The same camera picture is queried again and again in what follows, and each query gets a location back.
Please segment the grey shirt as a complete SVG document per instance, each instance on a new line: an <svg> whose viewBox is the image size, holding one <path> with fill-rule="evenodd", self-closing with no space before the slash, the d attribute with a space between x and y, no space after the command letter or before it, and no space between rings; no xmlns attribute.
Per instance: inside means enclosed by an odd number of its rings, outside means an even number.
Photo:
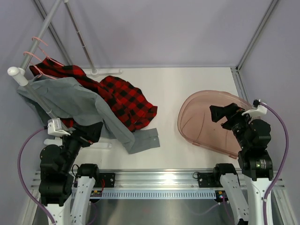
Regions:
<svg viewBox="0 0 300 225"><path fill-rule="evenodd" d="M29 83L60 119L74 119L82 126L103 122L101 136L117 139L129 154L160 146L155 128L131 132L97 93L72 77L32 79Z"/></svg>

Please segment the red black plaid shirt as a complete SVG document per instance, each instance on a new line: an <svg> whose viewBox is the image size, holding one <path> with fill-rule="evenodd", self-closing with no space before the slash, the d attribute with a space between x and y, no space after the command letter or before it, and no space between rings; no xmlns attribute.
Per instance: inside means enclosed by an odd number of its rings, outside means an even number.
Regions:
<svg viewBox="0 0 300 225"><path fill-rule="evenodd" d="M42 72L56 78L75 78L83 87L100 95L131 132L148 126L157 115L158 107L148 102L139 88L119 77L109 75L96 82L79 66L59 66L46 58L29 68L35 77Z"/></svg>

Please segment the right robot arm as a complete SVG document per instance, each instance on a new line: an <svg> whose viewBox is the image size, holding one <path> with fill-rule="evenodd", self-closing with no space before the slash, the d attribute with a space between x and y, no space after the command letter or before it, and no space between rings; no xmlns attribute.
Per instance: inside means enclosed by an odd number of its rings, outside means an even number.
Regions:
<svg viewBox="0 0 300 225"><path fill-rule="evenodd" d="M271 140L270 124L261 119L252 119L248 112L237 104L210 106L211 120L226 118L221 126L233 132L241 150L238 162L247 187L244 196L239 178L232 164L216 164L212 180L222 186L229 201L236 225L273 224L271 199L268 188L273 177L273 163L267 152Z"/></svg>

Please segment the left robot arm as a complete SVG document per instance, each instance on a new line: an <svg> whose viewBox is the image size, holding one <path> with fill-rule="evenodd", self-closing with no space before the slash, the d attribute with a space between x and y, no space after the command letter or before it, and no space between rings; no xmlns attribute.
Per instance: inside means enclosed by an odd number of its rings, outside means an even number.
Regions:
<svg viewBox="0 0 300 225"><path fill-rule="evenodd" d="M99 141L102 122L75 125L62 135L60 146L51 144L40 153L41 203L52 225L85 225L92 189L101 181L96 164L82 164L76 176L70 174L81 148Z"/></svg>

